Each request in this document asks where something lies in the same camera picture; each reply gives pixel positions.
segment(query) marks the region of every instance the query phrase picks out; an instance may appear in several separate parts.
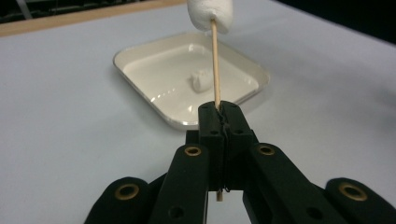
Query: white tray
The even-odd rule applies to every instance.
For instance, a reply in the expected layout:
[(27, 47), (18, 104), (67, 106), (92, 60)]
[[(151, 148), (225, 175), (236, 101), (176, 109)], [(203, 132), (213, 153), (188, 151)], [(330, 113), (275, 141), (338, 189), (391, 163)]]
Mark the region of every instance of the white tray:
[[(197, 92), (192, 73), (212, 70), (211, 36), (183, 34), (122, 50), (114, 65), (148, 103), (180, 130), (198, 127), (198, 106), (214, 101), (213, 88)], [(219, 42), (221, 100), (240, 104), (261, 91), (269, 75), (258, 64)]]

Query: marshmallow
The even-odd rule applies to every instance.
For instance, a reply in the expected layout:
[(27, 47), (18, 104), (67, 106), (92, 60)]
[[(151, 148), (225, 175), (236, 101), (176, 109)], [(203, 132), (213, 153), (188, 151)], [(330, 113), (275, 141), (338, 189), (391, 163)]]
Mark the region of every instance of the marshmallow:
[(187, 9), (198, 30), (211, 30), (214, 19), (218, 31), (226, 34), (233, 23), (233, 0), (187, 0)]
[(201, 69), (191, 74), (192, 87), (196, 92), (208, 91), (213, 86), (213, 71)]

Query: wooden table border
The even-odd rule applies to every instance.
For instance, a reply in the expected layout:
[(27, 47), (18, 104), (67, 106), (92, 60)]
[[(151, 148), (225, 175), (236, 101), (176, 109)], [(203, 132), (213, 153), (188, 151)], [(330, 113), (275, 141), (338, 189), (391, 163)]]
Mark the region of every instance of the wooden table border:
[(58, 16), (32, 19), (28, 21), (14, 21), (0, 24), (0, 36), (17, 35), (39, 31), (83, 21), (92, 21), (137, 11), (150, 10), (161, 7), (171, 7), (185, 3), (186, 0), (152, 0), (130, 3), (114, 7), (102, 7), (87, 11), (73, 12)]

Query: white marshmallow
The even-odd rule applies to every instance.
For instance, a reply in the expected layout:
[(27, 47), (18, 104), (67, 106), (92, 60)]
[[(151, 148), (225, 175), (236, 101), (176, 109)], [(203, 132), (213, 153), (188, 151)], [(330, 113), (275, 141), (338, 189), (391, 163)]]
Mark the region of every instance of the white marshmallow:
[(213, 71), (209, 69), (198, 70), (191, 74), (192, 87), (196, 92), (208, 91), (213, 86)]
[(187, 9), (198, 30), (211, 30), (214, 19), (219, 32), (226, 34), (233, 23), (233, 0), (188, 0)]

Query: black plastic part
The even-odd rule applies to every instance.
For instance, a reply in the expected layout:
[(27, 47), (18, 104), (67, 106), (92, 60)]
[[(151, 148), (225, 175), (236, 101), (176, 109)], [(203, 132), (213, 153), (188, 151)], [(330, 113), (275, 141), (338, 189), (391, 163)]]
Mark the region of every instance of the black plastic part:
[(223, 189), (223, 163), (225, 137), (219, 113), (214, 102), (209, 102), (198, 107), (199, 144), (209, 150), (209, 190)]
[[(137, 194), (129, 200), (120, 200), (116, 191), (122, 186), (134, 184)], [(154, 198), (151, 197), (150, 187), (144, 180), (124, 177), (110, 184), (98, 201), (93, 205), (85, 224), (137, 224), (148, 221)]]
[(358, 181), (332, 179), (326, 185), (325, 194), (349, 223), (396, 223), (395, 208)]
[[(396, 223), (396, 210), (357, 181), (334, 179), (326, 189), (310, 183), (278, 147), (259, 143), (239, 106), (222, 101), (219, 112), (209, 102), (198, 113), (199, 131), (186, 132), (167, 174), (149, 185), (132, 177), (113, 182), (85, 223), (202, 224), (207, 192), (223, 189), (244, 191), (254, 224)], [(131, 191), (120, 187), (131, 184), (139, 191), (121, 200)]]
[(209, 153), (206, 147), (180, 147), (163, 181), (148, 223), (205, 223)]
[(224, 129), (228, 140), (224, 154), (224, 186), (226, 189), (242, 190), (248, 171), (246, 155), (257, 138), (238, 105), (222, 101), (220, 112), (225, 119)]
[[(271, 223), (346, 223), (278, 147), (263, 143), (251, 147), (248, 164), (253, 186), (246, 194), (262, 196), (268, 205), (264, 209), (271, 211)], [(257, 210), (253, 211), (256, 216), (249, 216), (257, 218)]]

